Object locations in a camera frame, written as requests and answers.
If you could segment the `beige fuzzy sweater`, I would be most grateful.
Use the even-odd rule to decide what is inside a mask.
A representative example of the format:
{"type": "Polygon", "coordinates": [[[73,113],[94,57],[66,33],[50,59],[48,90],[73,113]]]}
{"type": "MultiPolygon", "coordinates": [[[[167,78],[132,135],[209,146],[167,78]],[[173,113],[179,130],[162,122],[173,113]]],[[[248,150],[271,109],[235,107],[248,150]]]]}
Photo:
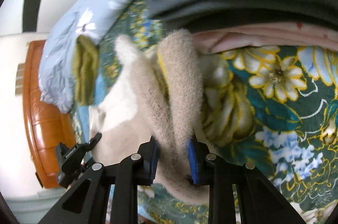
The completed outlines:
{"type": "Polygon", "coordinates": [[[192,34],[172,32],[142,52],[127,35],[114,42],[122,71],[104,100],[89,109],[90,134],[102,137],[93,149],[104,165],[120,162],[154,137],[160,156],[156,182],[175,198],[192,205],[209,201],[207,186],[188,181],[188,143],[202,142],[202,74],[192,34]]]}

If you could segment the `teal floral bed blanket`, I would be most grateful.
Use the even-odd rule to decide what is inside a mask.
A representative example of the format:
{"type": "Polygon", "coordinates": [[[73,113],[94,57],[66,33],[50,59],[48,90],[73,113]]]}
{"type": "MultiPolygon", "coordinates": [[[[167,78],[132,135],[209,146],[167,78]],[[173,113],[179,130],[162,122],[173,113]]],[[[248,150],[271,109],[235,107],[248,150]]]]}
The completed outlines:
{"type": "MultiPolygon", "coordinates": [[[[130,3],[96,45],[94,101],[81,107],[89,113],[117,82],[118,36],[129,36],[147,52],[172,32],[148,17],[143,0],[130,3]]],[[[209,150],[231,164],[255,164],[306,223],[326,222],[337,207],[337,51],[270,45],[214,54],[195,49],[209,150]]],[[[157,223],[206,223],[209,215],[208,203],[183,202],[156,180],[138,188],[138,205],[157,223]]]]}

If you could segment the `olive green knit garment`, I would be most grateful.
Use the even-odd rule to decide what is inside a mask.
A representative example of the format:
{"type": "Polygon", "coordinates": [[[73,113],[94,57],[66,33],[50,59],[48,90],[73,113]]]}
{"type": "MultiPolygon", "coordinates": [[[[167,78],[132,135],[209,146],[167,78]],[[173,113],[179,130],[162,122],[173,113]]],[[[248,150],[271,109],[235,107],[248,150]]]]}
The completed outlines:
{"type": "Polygon", "coordinates": [[[98,47],[89,37],[79,35],[73,53],[72,75],[75,80],[75,102],[80,106],[93,104],[98,64],[98,47]]]}

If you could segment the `light blue floral duvet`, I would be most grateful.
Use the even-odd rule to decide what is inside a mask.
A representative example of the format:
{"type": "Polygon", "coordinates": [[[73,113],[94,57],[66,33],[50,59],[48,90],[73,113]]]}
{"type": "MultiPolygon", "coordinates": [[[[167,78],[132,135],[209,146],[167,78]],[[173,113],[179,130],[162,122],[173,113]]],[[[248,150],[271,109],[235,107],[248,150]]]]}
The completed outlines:
{"type": "Polygon", "coordinates": [[[71,74],[79,35],[98,45],[133,0],[78,0],[52,27],[40,61],[38,83],[41,101],[61,113],[71,110],[75,81],[71,74]]]}

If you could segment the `pink folded garment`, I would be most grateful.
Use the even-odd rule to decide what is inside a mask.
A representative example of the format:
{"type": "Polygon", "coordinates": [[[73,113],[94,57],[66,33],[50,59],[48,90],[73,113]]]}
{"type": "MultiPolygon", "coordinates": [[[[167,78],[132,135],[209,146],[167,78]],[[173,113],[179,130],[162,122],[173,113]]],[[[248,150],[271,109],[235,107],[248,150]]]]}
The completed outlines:
{"type": "Polygon", "coordinates": [[[302,22],[256,23],[193,34],[194,45],[203,54],[242,47],[319,46],[337,51],[337,31],[302,22]]]}

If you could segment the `orange wooden bed frame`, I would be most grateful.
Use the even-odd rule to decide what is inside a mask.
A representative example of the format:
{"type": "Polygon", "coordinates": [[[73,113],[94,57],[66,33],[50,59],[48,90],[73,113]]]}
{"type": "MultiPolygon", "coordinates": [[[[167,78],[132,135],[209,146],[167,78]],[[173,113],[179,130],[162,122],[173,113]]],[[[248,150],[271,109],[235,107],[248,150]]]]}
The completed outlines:
{"type": "Polygon", "coordinates": [[[63,143],[71,148],[76,138],[70,115],[40,100],[38,68],[44,45],[45,41],[41,40],[28,46],[23,73],[23,119],[35,175],[43,188],[56,188],[59,186],[56,146],[63,143]]]}

